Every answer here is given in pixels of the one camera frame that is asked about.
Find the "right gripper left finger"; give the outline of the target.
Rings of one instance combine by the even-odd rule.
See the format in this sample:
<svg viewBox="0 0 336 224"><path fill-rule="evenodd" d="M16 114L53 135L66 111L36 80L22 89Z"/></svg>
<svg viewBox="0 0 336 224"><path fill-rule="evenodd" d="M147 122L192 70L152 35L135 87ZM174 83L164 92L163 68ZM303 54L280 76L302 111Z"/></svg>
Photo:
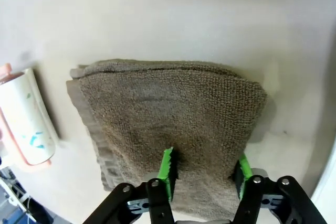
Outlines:
<svg viewBox="0 0 336 224"><path fill-rule="evenodd" d="M134 224L146 212L150 224L175 224L170 203L177 179L177 152L171 147L163 152L156 177L138 187L120 183L83 224Z"/></svg>

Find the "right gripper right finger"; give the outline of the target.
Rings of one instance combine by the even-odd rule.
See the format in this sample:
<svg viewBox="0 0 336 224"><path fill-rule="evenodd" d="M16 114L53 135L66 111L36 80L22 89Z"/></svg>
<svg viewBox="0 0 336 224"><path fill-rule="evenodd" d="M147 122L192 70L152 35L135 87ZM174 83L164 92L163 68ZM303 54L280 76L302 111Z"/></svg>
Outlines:
<svg viewBox="0 0 336 224"><path fill-rule="evenodd" d="M236 163L233 179L240 200L232 224L256 224L261 208L280 224L327 224L309 196L292 176L272 181L253 174L246 155Z"/></svg>

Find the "brown terry cloth towel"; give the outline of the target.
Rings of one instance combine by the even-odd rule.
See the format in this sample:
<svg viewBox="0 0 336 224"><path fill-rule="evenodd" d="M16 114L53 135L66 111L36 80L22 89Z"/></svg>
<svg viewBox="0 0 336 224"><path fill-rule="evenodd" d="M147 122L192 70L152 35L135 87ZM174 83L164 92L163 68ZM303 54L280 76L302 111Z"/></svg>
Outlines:
<svg viewBox="0 0 336 224"><path fill-rule="evenodd" d="M223 65L106 60L72 69L68 95L87 128L106 191L139 185L163 153L178 155L172 209L231 219L239 199L235 165L266 106L267 93Z"/></svg>

